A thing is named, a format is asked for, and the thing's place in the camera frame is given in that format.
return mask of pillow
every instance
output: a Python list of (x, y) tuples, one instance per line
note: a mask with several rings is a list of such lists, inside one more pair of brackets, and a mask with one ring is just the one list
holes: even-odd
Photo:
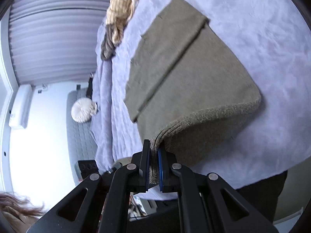
[(97, 112), (97, 104), (90, 98), (78, 99), (71, 108), (71, 116), (78, 123), (85, 123)]

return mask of silver screw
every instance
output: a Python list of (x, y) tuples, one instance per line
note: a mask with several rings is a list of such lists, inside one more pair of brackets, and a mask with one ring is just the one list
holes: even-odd
[(128, 164), (128, 165), (126, 166), (126, 168), (127, 168), (128, 170), (134, 170), (134, 169), (136, 169), (136, 165), (135, 165), (135, 164)]
[(172, 165), (172, 167), (173, 167), (173, 169), (178, 170), (178, 169), (181, 168), (181, 164), (180, 164), (180, 163), (174, 163), (174, 164)]
[(91, 180), (98, 180), (99, 179), (99, 174), (98, 173), (92, 173), (90, 176)]
[(209, 178), (210, 180), (218, 180), (218, 175), (215, 174), (215, 173), (210, 173), (210, 174), (208, 175), (208, 178)]

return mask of triangular cutout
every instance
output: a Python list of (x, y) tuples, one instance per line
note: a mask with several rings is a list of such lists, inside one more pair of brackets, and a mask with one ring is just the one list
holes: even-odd
[(82, 189), (75, 197), (73, 197), (64, 207), (59, 210), (58, 215), (73, 222), (77, 217), (86, 193), (87, 189)]
[(233, 221), (238, 221), (249, 215), (249, 212), (243, 205), (236, 200), (226, 189), (222, 189), (221, 195), (226, 203), (227, 209)]

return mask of curtain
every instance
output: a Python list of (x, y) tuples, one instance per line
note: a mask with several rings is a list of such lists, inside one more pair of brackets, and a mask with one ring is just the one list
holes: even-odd
[(109, 0), (15, 0), (9, 44), (18, 83), (87, 81)]

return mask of air conditioner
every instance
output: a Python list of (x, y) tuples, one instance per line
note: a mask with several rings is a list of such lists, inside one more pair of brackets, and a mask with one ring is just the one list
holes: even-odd
[(12, 129), (25, 129), (32, 99), (31, 85), (21, 85), (17, 91), (11, 110), (9, 126)]

